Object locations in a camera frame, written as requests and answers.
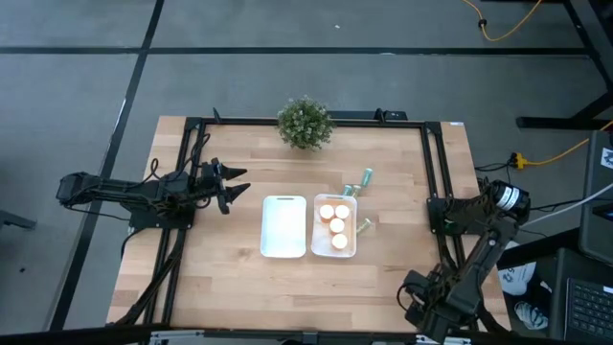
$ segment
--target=computer monitor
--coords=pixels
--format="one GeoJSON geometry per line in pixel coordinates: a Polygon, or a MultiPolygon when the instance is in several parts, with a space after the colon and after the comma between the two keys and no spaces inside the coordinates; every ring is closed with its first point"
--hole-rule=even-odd
{"type": "MultiPolygon", "coordinates": [[[[595,131],[590,138],[584,197],[593,195],[613,182],[611,134],[595,131]]],[[[579,249],[592,258],[613,265],[613,190],[581,207],[579,249]]]]}

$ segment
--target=black stand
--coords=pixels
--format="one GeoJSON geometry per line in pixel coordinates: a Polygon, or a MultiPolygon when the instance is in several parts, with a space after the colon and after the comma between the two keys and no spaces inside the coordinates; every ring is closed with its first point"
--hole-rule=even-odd
{"type": "Polygon", "coordinates": [[[573,8],[573,5],[569,0],[564,0],[563,5],[570,16],[571,21],[573,21],[577,34],[583,43],[583,47],[588,51],[589,57],[592,59],[596,69],[601,74],[606,86],[606,92],[570,118],[518,117],[516,119],[516,123],[520,128],[597,130],[604,127],[609,122],[606,120],[595,120],[594,118],[602,114],[606,109],[613,106],[613,81],[611,81],[609,78],[609,75],[602,64],[600,54],[596,48],[594,48],[594,44],[583,28],[583,24],[581,23],[577,12],[573,8]]]}
{"type": "Polygon", "coordinates": [[[14,225],[24,229],[34,229],[36,222],[0,210],[0,229],[3,225],[14,225]]]}
{"type": "Polygon", "coordinates": [[[607,91],[568,119],[518,117],[515,122],[521,128],[598,130],[608,124],[610,120],[594,120],[594,118],[611,106],[613,106],[613,92],[607,91]]]}

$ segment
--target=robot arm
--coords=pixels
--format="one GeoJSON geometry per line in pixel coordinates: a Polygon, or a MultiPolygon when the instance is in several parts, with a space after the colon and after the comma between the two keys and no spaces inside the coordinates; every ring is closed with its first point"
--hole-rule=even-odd
{"type": "Polygon", "coordinates": [[[528,193],[502,181],[488,184],[472,199],[448,199],[438,209],[448,234],[464,233],[477,222],[484,231],[464,265],[455,269],[438,264],[427,277],[411,270],[403,286],[414,298],[405,319],[427,336],[443,342],[449,329],[478,318],[483,307],[481,284],[502,255],[518,226],[528,220],[528,193]]]}
{"type": "Polygon", "coordinates": [[[204,163],[197,178],[186,172],[171,172],[157,180],[130,182],[76,172],[61,179],[56,198],[69,209],[94,200],[118,202],[132,214],[130,226],[137,230],[144,227],[184,228],[186,226],[181,225],[191,221],[194,210],[208,206],[215,196],[221,213],[230,213],[227,204],[250,184],[224,187],[223,180],[246,172],[246,169],[228,168],[217,158],[204,163]],[[204,201],[204,205],[198,205],[199,201],[204,201]]]}

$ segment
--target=wooden table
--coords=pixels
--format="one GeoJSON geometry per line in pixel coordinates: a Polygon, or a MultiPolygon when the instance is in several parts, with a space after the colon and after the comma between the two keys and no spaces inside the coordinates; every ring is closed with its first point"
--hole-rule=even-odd
{"type": "MultiPolygon", "coordinates": [[[[174,169],[183,117],[161,117],[149,162],[158,173],[174,169]]],[[[478,195],[470,149],[462,124],[443,123],[443,139],[456,197],[478,195]]],[[[290,149],[272,126],[208,125],[211,140],[202,160],[219,157],[248,173],[227,185],[252,186],[223,216],[212,206],[196,213],[188,232],[171,324],[189,328],[249,330],[414,332],[397,305],[396,291],[410,269],[427,274],[439,261],[430,233],[429,196],[420,132],[406,128],[339,127],[319,152],[290,149]],[[307,200],[310,248],[313,199],[340,194],[359,183],[365,168],[375,173],[358,200],[358,219],[375,228],[358,238],[350,259],[328,259],[310,250],[300,259],[267,259],[260,253],[261,206],[266,196],[297,195],[307,200]]],[[[436,144],[431,148],[439,194],[443,194],[436,144]]],[[[117,320],[147,286],[161,230],[149,229],[126,246],[108,321],[117,320]]],[[[466,254],[477,237],[463,236],[466,254]]],[[[486,306],[509,326],[496,270],[483,285],[486,306]]],[[[161,288],[155,320],[165,297],[161,288]]],[[[405,305],[410,299],[403,297],[405,305]]]]}

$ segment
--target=green plant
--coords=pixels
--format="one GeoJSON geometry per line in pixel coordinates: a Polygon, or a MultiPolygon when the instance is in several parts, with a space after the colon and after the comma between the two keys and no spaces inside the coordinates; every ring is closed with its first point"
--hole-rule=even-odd
{"type": "Polygon", "coordinates": [[[279,134],[292,148],[317,150],[322,148],[322,143],[329,143],[334,121],[325,106],[309,97],[290,99],[277,115],[279,134]]]}

